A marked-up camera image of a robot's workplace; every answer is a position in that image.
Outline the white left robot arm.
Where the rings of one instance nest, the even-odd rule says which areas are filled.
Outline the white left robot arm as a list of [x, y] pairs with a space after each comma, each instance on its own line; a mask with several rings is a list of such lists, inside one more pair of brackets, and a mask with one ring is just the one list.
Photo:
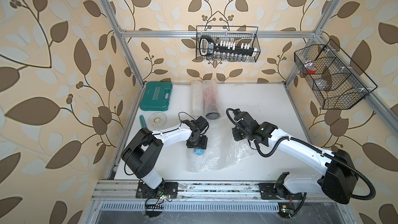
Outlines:
[[121, 154], [124, 165], [151, 190], [163, 189], [164, 179], [156, 171], [155, 164], [163, 148], [185, 142], [188, 149], [207, 148], [208, 121], [200, 116], [194, 120], [182, 120], [179, 125], [159, 131], [141, 128]]

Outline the bubble wrap sheet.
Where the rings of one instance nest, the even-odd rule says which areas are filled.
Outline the bubble wrap sheet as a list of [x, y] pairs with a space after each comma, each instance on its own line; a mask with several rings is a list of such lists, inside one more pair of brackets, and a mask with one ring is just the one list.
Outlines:
[[227, 118], [209, 121], [207, 147], [199, 155], [187, 152], [187, 171], [193, 173], [219, 171], [234, 166], [253, 156], [246, 140], [235, 141], [232, 134], [234, 125]]

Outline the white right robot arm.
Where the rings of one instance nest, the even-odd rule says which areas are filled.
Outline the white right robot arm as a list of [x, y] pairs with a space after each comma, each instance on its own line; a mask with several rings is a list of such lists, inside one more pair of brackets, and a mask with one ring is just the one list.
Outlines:
[[350, 155], [344, 150], [326, 150], [291, 136], [269, 122], [258, 124], [248, 112], [238, 108], [227, 108], [226, 114], [234, 125], [234, 140], [247, 140], [254, 144], [263, 158], [269, 158], [280, 150], [314, 170], [302, 175], [282, 173], [271, 189], [271, 193], [279, 198], [324, 194], [340, 204], [348, 204], [351, 199], [368, 201], [375, 198], [374, 185], [355, 168]]

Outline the light blue vase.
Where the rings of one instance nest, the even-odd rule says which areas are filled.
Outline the light blue vase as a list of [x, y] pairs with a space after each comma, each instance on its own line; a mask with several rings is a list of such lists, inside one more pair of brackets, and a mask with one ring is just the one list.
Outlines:
[[194, 154], [197, 156], [201, 156], [204, 154], [204, 149], [199, 149], [199, 148], [195, 148], [194, 149]]

